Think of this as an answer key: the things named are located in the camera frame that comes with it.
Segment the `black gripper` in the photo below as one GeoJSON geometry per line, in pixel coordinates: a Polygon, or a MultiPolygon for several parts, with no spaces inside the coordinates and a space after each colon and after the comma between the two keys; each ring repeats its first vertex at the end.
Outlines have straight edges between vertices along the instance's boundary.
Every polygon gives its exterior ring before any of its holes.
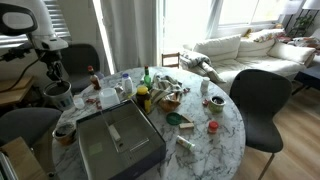
{"type": "Polygon", "coordinates": [[[45,63],[47,66],[46,75],[52,81],[61,81],[62,80],[62,64],[61,64],[62,55],[59,50],[57,51],[43,51],[41,62],[45,63]]]}

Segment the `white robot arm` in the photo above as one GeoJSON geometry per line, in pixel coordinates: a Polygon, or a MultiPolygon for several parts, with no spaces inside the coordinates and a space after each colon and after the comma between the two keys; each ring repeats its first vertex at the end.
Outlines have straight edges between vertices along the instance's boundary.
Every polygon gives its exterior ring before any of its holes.
{"type": "Polygon", "coordinates": [[[61,50],[67,48],[68,43],[56,35],[43,0],[0,0],[0,33],[25,34],[28,38],[27,42],[3,54],[1,60],[22,59],[34,49],[47,66],[47,76],[52,81],[62,80],[61,50]]]}

